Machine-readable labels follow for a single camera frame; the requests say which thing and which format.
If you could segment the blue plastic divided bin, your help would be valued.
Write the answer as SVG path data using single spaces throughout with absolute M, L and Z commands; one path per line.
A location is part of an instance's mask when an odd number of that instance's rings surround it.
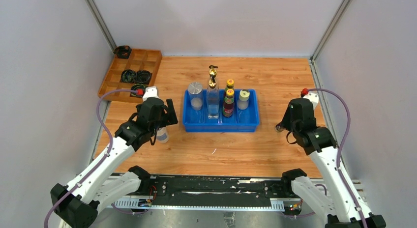
M 219 118 L 208 118 L 206 90 L 202 90 L 203 107 L 196 111 L 191 106 L 190 95 L 184 92 L 182 124 L 187 132 L 254 132 L 260 124 L 257 93 L 249 89 L 248 107 L 234 108 L 231 117 L 222 114 L 223 100 L 219 102 Z

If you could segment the clear glass oil bottle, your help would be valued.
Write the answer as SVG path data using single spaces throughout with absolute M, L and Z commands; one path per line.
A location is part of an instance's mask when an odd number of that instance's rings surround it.
M 219 87 L 214 76 L 211 76 L 208 81 L 206 92 L 208 118 L 219 118 Z

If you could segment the glass bottle with brown sauce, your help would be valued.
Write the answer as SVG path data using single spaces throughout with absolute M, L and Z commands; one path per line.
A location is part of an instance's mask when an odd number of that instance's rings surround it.
M 210 76 L 210 79 L 213 83 L 216 82 L 215 78 L 217 76 L 217 69 L 218 69 L 218 66 L 215 66 L 215 65 L 210 65 L 209 66 L 209 76 Z

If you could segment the jar with silver lid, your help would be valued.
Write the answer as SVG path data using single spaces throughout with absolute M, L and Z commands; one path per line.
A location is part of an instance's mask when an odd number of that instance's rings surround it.
M 203 107 L 203 86 L 200 82 L 192 82 L 187 88 L 190 104 L 193 110 L 199 111 Z

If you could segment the jar with pale yellow lid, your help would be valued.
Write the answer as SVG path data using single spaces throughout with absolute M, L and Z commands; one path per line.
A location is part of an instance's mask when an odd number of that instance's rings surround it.
M 248 108 L 249 97 L 250 97 L 249 90 L 247 89 L 240 90 L 239 96 L 238 96 L 238 109 L 239 110 L 246 110 Z

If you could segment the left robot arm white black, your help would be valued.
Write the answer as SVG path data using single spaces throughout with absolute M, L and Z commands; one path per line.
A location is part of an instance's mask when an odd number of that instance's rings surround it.
M 123 196 L 150 191 L 150 174 L 131 167 L 118 179 L 106 183 L 114 170 L 142 145 L 156 141 L 157 130 L 178 123 L 172 99 L 149 97 L 120 125 L 108 146 L 77 177 L 51 189 L 53 211 L 72 228 L 88 228 L 98 214 Z

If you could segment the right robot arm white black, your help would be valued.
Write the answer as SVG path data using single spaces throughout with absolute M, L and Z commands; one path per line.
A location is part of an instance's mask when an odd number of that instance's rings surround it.
M 295 143 L 319 169 L 327 191 L 325 194 L 313 184 L 301 169 L 282 174 L 281 191 L 287 197 L 299 196 L 315 214 L 321 216 L 327 228 L 384 228 L 382 215 L 375 215 L 349 179 L 346 169 L 337 156 L 337 143 L 326 127 L 319 127 L 314 117 L 314 104 L 307 98 L 289 102 L 283 119 L 276 126 L 287 130 Z

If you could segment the small black pepper shaker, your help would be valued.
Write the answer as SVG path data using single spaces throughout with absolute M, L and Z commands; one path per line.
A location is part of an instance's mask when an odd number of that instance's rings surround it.
M 282 129 L 282 127 L 281 127 L 281 125 L 280 125 L 280 124 L 277 124 L 277 125 L 275 126 L 275 129 L 276 129 L 276 131 L 277 131 L 277 132 L 282 132 L 282 131 L 283 131 L 283 129 Z

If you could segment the red label sauce bottle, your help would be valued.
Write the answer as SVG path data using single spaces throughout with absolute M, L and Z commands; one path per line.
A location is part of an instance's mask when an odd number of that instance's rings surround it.
M 225 91 L 227 91 L 229 89 L 234 89 L 234 85 L 235 85 L 235 81 L 233 79 L 228 79 L 226 81 Z

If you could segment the white bead jar blue label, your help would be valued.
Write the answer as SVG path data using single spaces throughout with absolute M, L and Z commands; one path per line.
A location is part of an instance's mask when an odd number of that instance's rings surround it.
M 166 143 L 169 140 L 169 134 L 166 127 L 161 127 L 157 130 L 156 140 L 160 143 Z

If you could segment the green label sauce bottle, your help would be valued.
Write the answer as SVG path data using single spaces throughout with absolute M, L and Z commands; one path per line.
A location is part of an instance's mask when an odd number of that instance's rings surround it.
M 235 91 L 231 88 L 228 88 L 225 91 L 223 110 L 222 110 L 222 113 L 225 117 L 231 117 L 233 115 L 234 106 L 235 106 L 234 95 L 235 95 Z

